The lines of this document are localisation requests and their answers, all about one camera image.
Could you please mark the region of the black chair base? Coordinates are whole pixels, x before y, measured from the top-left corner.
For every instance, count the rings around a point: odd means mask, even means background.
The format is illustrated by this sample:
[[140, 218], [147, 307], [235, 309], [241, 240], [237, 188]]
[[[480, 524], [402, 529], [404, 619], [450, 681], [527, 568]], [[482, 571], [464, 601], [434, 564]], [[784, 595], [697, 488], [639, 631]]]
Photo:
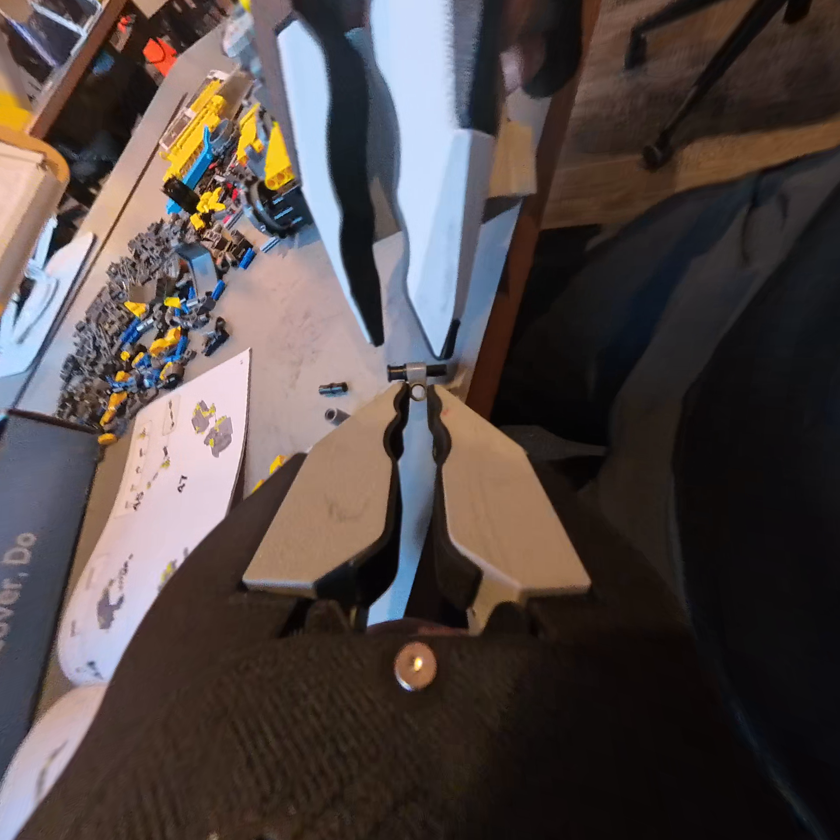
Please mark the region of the black chair base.
[[[718, 5], [718, 1], [674, 1], [655, 14], [638, 20], [628, 37], [624, 69], [635, 70], [646, 62], [648, 36], [652, 32], [715, 5]], [[686, 98], [661, 129], [655, 141], [643, 148], [642, 163], [645, 170], [657, 172], [669, 162], [674, 153], [673, 139], [678, 128], [777, 13], [784, 13], [783, 22], [786, 25], [795, 25], [809, 14], [811, 6], [811, 1], [753, 2], [692, 83]]]

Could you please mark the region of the instruction booklet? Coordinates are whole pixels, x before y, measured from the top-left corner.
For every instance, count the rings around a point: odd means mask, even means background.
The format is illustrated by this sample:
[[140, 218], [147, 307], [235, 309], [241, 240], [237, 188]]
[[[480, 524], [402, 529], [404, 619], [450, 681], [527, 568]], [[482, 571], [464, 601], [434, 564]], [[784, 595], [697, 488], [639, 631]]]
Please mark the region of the instruction booklet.
[[119, 491], [59, 623], [70, 698], [35, 724], [6, 771], [2, 838], [46, 797], [154, 601], [227, 515], [244, 460], [250, 362], [247, 349], [136, 417]]

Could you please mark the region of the white clipboard stand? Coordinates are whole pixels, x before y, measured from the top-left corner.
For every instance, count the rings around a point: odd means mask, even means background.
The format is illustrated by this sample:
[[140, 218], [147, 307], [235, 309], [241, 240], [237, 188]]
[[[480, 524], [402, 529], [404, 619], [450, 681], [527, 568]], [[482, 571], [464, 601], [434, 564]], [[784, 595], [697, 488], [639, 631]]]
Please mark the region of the white clipboard stand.
[[96, 239], [93, 233], [76, 236], [35, 271], [23, 305], [8, 304], [1, 321], [2, 378], [21, 375], [35, 363]]

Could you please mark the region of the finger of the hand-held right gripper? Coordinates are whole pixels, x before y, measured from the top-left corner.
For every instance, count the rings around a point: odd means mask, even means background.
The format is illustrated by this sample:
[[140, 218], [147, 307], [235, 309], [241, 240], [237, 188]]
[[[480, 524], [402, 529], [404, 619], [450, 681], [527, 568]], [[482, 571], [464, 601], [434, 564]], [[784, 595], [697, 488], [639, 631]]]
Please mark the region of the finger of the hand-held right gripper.
[[496, 4], [371, 2], [395, 110], [406, 294], [433, 356], [452, 357], [496, 148]]
[[368, 176], [370, 92], [338, 2], [294, 2], [277, 54], [302, 193], [365, 340], [384, 342]]

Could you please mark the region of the large yellow panel brick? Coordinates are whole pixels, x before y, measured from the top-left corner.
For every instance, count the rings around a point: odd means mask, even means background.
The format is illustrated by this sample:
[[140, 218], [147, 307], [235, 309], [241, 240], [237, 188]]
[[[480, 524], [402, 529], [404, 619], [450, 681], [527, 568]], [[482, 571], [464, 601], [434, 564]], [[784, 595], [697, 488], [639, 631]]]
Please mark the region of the large yellow panel brick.
[[225, 76], [211, 74], [192, 102], [181, 107], [159, 140], [160, 157], [167, 163], [164, 181], [184, 182], [205, 149], [205, 132], [213, 132], [223, 118], [226, 100], [221, 90]]

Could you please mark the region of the yellow grey brick vehicle model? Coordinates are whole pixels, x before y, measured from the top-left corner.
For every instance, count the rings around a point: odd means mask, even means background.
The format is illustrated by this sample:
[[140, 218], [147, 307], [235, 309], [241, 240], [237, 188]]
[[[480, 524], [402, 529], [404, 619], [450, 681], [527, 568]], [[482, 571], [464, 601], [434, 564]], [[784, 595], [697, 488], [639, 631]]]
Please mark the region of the yellow grey brick vehicle model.
[[236, 159], [245, 215], [258, 231], [286, 239], [312, 223], [280, 126], [258, 101], [238, 122]]

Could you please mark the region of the pile of loose brick parts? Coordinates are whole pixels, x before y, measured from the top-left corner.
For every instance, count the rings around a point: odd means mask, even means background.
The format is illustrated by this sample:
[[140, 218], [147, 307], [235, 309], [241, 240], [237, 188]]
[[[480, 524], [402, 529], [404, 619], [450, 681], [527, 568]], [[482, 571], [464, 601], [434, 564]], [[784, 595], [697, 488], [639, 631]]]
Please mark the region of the pile of loose brick parts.
[[102, 447], [115, 443], [142, 408], [183, 383], [204, 337], [224, 318], [228, 274], [255, 257], [239, 231], [221, 223], [199, 231], [178, 214], [131, 238], [74, 328], [56, 417], [97, 433]]

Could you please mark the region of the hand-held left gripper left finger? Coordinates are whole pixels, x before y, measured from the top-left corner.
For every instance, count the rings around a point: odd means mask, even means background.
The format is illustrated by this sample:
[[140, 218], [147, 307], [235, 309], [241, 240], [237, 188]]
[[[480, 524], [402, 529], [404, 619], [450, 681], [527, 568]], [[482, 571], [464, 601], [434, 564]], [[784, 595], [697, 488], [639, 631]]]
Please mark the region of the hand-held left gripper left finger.
[[409, 394], [392, 384], [311, 448], [245, 572], [250, 590], [376, 601], [389, 589]]

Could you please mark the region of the person's blue trouser leg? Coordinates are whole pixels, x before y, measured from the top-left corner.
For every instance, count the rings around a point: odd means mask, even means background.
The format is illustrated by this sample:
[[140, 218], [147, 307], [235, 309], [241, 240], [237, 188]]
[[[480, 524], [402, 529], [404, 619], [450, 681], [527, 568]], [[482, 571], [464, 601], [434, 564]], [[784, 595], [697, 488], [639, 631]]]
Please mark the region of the person's blue trouser leg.
[[511, 344], [491, 421], [601, 446], [588, 490], [631, 545], [671, 574], [669, 459], [681, 405], [737, 316], [838, 199], [838, 148], [672, 196], [590, 250]]

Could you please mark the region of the blue brick separator tool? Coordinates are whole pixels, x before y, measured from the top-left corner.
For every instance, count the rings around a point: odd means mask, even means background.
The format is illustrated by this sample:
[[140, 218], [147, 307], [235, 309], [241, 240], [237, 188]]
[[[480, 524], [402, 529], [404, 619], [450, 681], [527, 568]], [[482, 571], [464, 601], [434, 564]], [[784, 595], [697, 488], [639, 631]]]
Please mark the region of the blue brick separator tool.
[[183, 132], [170, 152], [170, 166], [164, 175], [163, 185], [176, 179], [193, 189], [228, 143], [231, 129], [230, 119], [222, 119], [212, 129], [203, 124], [189, 133]]

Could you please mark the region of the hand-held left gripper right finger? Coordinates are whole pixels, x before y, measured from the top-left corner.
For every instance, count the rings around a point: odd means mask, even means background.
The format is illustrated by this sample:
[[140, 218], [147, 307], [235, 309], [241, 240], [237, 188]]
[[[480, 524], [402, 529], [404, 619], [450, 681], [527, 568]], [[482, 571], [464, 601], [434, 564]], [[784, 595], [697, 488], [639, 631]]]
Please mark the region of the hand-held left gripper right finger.
[[578, 599], [592, 579], [522, 446], [448, 389], [427, 389], [435, 578], [479, 636], [500, 606]]

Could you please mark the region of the person's right hand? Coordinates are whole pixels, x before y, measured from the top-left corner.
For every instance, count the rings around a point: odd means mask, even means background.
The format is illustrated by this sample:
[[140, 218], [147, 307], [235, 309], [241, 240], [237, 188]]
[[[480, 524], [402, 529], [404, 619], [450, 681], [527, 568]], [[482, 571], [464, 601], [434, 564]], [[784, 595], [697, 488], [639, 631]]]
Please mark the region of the person's right hand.
[[520, 38], [499, 56], [503, 85], [507, 95], [530, 83], [545, 58], [545, 39], [542, 35]]

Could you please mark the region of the orange cone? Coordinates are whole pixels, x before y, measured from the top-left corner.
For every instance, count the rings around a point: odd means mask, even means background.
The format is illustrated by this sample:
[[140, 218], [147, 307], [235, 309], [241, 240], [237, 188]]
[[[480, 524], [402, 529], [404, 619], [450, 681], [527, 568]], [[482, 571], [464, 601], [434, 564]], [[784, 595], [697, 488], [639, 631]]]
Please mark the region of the orange cone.
[[149, 38], [143, 47], [143, 58], [154, 78], [165, 78], [175, 65], [179, 53], [163, 37]]

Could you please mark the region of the open blue cardboard box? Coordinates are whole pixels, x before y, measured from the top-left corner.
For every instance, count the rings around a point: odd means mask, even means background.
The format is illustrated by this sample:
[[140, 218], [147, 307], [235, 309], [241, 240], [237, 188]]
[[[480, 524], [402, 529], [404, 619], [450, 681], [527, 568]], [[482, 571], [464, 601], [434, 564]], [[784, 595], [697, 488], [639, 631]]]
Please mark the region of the open blue cardboard box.
[[86, 427], [2, 417], [1, 774], [35, 719], [99, 454]]

